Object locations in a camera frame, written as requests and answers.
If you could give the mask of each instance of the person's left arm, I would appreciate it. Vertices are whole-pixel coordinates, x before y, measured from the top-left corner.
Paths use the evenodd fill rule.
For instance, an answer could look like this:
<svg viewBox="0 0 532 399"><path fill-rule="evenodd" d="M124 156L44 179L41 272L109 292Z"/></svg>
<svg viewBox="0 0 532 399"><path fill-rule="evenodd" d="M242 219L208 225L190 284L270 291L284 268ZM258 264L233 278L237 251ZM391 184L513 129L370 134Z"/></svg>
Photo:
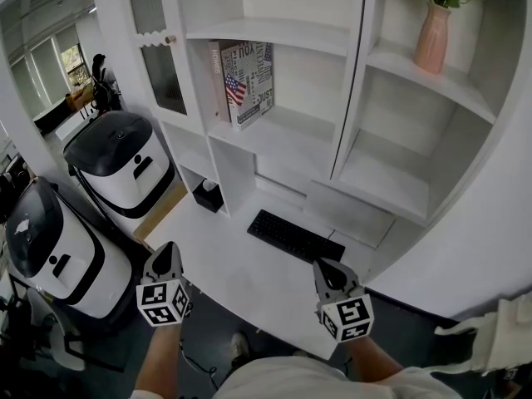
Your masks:
<svg viewBox="0 0 532 399"><path fill-rule="evenodd" d="M135 392L151 392L174 399L177 396L177 367L180 355L181 325L167 325L155 330L148 353L136 379Z"/></svg>

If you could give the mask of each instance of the black tissue box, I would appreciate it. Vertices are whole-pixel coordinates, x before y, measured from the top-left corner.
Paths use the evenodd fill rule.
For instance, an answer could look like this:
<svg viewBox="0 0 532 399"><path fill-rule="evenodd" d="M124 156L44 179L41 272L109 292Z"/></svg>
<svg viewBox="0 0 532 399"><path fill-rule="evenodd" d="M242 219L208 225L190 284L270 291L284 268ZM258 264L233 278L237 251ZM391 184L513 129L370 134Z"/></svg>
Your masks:
<svg viewBox="0 0 532 399"><path fill-rule="evenodd" d="M222 198L222 193L219 190L219 186L216 185L212 190L206 190L203 187L203 182L192 192L196 202L209 209L213 213L218 212L219 208L224 204L224 199Z"/></svg>

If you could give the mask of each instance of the pink vase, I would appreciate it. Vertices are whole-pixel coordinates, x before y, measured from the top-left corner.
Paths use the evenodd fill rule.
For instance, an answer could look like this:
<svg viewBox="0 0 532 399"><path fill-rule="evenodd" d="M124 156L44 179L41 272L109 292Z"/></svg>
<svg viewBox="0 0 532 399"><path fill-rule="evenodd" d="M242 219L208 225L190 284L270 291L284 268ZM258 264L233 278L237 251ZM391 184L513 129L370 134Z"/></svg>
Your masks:
<svg viewBox="0 0 532 399"><path fill-rule="evenodd" d="M425 71L439 74L447 51L447 19L449 9L428 3L429 12L419 34L414 62Z"/></svg>

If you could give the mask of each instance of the human arm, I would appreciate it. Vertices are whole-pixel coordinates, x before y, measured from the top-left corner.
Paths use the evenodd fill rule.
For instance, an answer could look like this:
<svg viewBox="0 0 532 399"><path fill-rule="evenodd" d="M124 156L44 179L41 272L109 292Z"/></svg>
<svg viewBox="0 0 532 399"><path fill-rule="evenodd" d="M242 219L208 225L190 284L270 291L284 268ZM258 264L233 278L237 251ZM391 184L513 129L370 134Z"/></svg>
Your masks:
<svg viewBox="0 0 532 399"><path fill-rule="evenodd" d="M403 369L370 337L362 337L348 342L347 350L357 366L363 382L381 382Z"/></svg>
<svg viewBox="0 0 532 399"><path fill-rule="evenodd" d="M180 332L180 324L155 330L136 379L135 390L152 392L164 399L176 397Z"/></svg>

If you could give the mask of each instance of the black keyboard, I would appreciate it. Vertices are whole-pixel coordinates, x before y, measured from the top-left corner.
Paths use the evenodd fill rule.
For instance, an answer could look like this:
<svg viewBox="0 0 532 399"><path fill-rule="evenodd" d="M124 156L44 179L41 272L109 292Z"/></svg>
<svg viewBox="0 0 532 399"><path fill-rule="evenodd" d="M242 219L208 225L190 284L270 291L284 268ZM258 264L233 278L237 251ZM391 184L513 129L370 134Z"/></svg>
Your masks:
<svg viewBox="0 0 532 399"><path fill-rule="evenodd" d="M263 209L249 226L248 234L310 264L320 257L339 262L346 249Z"/></svg>

